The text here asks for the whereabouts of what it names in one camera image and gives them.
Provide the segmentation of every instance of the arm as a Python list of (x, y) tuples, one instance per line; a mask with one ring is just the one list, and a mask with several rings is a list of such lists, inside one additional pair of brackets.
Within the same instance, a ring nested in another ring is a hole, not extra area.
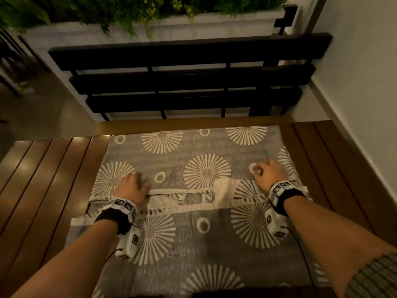
[[(137, 175), (124, 177), (115, 196), (140, 205), (150, 185), (143, 185), (139, 191)], [(91, 297), (106, 258), (117, 242), (117, 230), (116, 222), (97, 221), (85, 234), (38, 270), (12, 298)]]
[[(257, 184), (266, 192), (278, 181), (288, 180), (283, 167), (273, 160), (259, 163)], [(345, 296), (351, 278), (375, 257), (397, 252), (356, 223), (317, 205), (305, 197), (291, 197), (284, 209), (311, 253), (320, 263), (339, 298)]]

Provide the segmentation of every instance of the tiled floor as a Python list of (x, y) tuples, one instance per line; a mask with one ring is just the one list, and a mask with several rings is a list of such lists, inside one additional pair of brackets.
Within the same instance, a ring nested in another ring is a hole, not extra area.
[(36, 93), (14, 96), (0, 86), (0, 120), (15, 140), (92, 136), (96, 123), (62, 82), (41, 67), (30, 79)]

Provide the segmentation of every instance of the hand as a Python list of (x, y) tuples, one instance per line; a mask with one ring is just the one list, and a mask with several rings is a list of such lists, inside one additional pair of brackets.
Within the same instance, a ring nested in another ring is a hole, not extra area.
[(122, 178), (120, 185), (114, 192), (114, 196), (130, 200), (138, 206), (141, 205), (143, 200), (145, 200), (146, 195), (149, 193), (150, 184), (145, 183), (141, 187), (141, 190), (138, 190), (137, 180), (140, 175), (140, 172), (136, 172), (134, 174), (128, 174)]
[(260, 162), (253, 168), (256, 184), (265, 192), (269, 192), (275, 182), (288, 181), (288, 173), (281, 164), (270, 159), (267, 163)]

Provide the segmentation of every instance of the wooden bench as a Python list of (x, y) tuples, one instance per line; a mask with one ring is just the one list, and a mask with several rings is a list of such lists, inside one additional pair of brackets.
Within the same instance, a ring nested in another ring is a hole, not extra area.
[[(9, 297), (62, 250), (71, 218), (87, 211), (107, 133), (280, 124), (313, 200), (397, 246), (396, 207), (364, 158), (331, 121), (291, 122), (289, 116), (110, 121), (94, 137), (17, 141), (0, 164), (0, 296)], [(334, 297), (330, 288), (310, 286), (268, 293)]]

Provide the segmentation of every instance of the wristband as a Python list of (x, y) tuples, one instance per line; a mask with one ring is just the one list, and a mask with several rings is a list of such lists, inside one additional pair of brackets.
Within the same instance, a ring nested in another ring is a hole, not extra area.
[(302, 190), (291, 182), (276, 182), (270, 188), (269, 201), (276, 213), (288, 216), (284, 209), (284, 202), (290, 197), (294, 197), (296, 195), (306, 197)]
[(110, 200), (107, 205), (102, 207), (95, 221), (112, 220), (119, 226), (117, 235), (125, 235), (135, 219), (136, 209), (137, 207), (133, 202), (118, 197)]

